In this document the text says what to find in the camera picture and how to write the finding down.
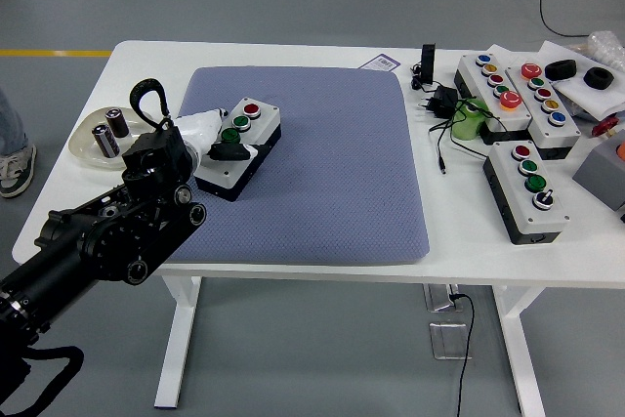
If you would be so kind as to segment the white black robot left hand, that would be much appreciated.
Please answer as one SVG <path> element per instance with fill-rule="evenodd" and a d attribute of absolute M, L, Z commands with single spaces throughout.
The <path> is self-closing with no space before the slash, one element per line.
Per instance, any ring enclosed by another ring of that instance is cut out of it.
<path fill-rule="evenodd" d="M 228 114 L 225 109 L 217 108 L 174 120 L 195 169 L 201 165 L 204 157 L 215 161 L 246 161 L 259 154 L 252 145 L 218 141 L 223 118 Z"/>

